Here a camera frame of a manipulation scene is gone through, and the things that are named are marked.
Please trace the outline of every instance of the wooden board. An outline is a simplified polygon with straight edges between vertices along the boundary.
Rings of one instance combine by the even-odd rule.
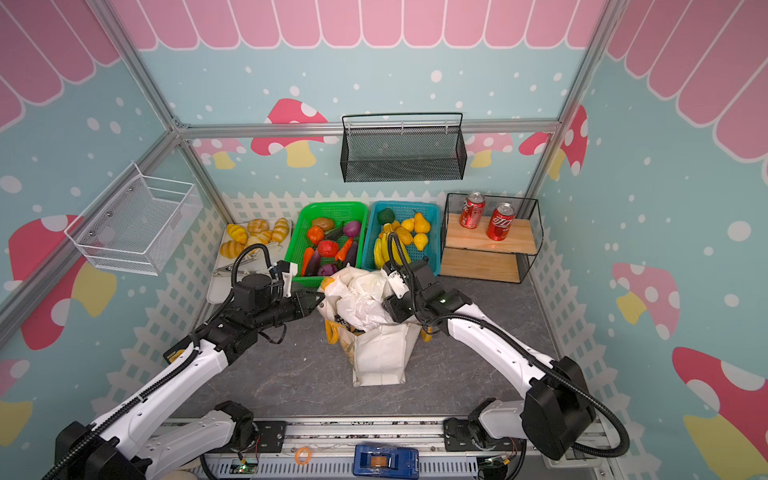
[[[490,217],[482,217],[477,228],[464,228],[458,224],[461,215],[448,215],[448,234],[445,238],[446,248],[466,248],[469,250],[482,250],[485,252],[505,253],[537,253],[536,242],[533,240],[531,222],[515,218],[509,229],[509,235],[504,240],[497,242],[488,238],[485,232],[488,230]]]
[[[513,253],[446,248],[442,253],[440,275],[520,283],[518,260]]]

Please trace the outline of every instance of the coca-cola can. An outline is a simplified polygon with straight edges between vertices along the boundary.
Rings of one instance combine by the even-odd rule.
[[[485,197],[480,192],[472,192],[464,199],[462,215],[458,224],[464,228],[477,228],[480,224],[482,211],[485,208]]]
[[[515,219],[515,208],[510,204],[499,204],[496,210],[493,210],[491,222],[488,224],[488,238],[502,241],[509,234],[512,221]]]

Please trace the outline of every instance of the wall-mounted basket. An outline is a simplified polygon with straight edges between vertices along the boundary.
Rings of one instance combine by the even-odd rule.
[[[133,167],[137,174],[124,172],[117,191],[107,200],[97,197],[65,233],[96,268],[160,275],[203,204],[195,184],[148,177]]]
[[[344,181],[463,179],[462,118],[453,112],[343,116]]]

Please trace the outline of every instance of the carrot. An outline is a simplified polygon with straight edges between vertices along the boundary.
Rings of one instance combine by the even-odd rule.
[[[354,241],[353,238],[346,239],[346,243],[344,243],[344,247],[341,247],[341,250],[336,254],[336,257],[334,260],[338,260],[339,262],[343,262],[346,258],[347,252],[349,252],[349,248],[352,246],[352,242]]]
[[[304,250],[304,258],[301,260],[301,276],[304,276],[304,273],[306,273],[306,265],[310,262],[314,253],[315,250],[312,247],[307,247]]]

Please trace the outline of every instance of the wooden shelf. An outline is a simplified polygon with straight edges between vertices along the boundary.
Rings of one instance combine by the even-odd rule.
[[[458,224],[459,214],[448,214],[448,233],[445,236],[445,248],[478,250],[493,253],[526,253],[535,255],[536,242],[533,239],[531,222],[515,218],[509,229],[509,235],[504,240],[497,242],[488,238],[485,232],[488,230],[490,217],[482,217],[477,228],[464,228]]]

